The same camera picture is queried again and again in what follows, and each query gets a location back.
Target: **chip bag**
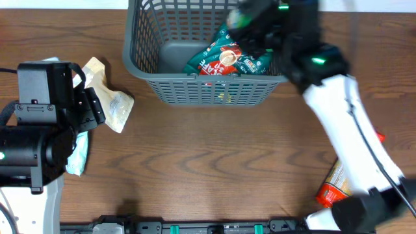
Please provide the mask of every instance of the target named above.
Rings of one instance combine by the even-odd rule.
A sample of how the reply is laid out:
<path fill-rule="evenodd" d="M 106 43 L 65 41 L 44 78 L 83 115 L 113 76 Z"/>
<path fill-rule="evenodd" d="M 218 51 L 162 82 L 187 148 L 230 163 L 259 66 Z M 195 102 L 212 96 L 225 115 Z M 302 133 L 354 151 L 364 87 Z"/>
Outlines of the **chip bag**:
<path fill-rule="evenodd" d="M 238 43 L 230 38 L 227 25 L 223 24 L 214 35 L 213 43 L 193 56 L 183 69 L 183 73 L 265 75 L 271 60 L 271 52 L 265 53 L 258 59 L 243 52 Z"/>

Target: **white wall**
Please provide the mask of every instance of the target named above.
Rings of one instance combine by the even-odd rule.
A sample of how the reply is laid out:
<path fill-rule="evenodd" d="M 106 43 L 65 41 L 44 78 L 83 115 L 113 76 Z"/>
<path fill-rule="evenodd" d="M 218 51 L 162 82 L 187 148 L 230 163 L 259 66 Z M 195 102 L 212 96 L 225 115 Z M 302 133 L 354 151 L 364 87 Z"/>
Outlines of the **white wall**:
<path fill-rule="evenodd" d="M 324 11 L 348 11 L 345 1 L 354 1 L 357 11 L 360 12 L 416 12 L 416 0 L 321 0 L 321 8 Z M 0 0 L 0 8 L 127 9 L 127 7 L 128 0 Z"/>

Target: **tabletop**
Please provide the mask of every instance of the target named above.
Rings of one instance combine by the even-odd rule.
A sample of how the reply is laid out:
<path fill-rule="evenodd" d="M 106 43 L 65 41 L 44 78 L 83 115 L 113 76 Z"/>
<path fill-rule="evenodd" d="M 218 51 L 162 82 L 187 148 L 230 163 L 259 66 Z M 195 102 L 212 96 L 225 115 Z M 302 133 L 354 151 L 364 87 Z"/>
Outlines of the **tabletop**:
<path fill-rule="evenodd" d="M 252 108 L 162 103 L 122 62 L 125 10 L 1 10 L 0 67 L 59 57 L 106 65 L 111 90 L 135 105 L 121 134 L 90 137 L 81 177 L 65 174 L 61 222 L 136 214 L 146 220 L 268 220 L 320 209 L 315 194 L 336 154 L 290 84 Z M 352 61 L 361 97 L 403 172 L 416 169 L 416 15 L 361 13 Z M 323 15 L 325 39 L 348 54 L 349 15 Z M 17 77 L 0 74 L 0 106 L 18 99 Z M 407 211 L 380 233 L 414 233 Z"/>

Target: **gray plastic basket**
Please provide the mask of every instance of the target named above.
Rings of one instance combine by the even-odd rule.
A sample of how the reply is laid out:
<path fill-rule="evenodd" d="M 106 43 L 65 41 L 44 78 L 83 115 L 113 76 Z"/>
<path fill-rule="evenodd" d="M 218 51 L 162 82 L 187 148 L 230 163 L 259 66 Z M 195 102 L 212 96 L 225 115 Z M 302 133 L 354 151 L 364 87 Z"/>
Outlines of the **gray plastic basket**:
<path fill-rule="evenodd" d="M 181 73 L 206 48 L 237 0 L 129 0 L 123 62 L 173 105 L 257 105 L 285 82 L 275 62 L 267 75 Z"/>

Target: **perforated basket wall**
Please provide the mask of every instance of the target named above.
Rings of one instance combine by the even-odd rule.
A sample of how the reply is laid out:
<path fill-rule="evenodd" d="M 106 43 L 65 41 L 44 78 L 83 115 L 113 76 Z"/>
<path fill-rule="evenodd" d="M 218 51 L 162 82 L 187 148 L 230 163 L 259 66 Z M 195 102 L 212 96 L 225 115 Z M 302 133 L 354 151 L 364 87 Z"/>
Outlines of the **perforated basket wall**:
<path fill-rule="evenodd" d="M 174 105 L 256 105 L 286 79 L 275 62 L 267 75 L 158 73 L 159 51 L 172 42 L 211 42 L 238 0 L 129 0 L 123 61 L 165 102 Z"/>

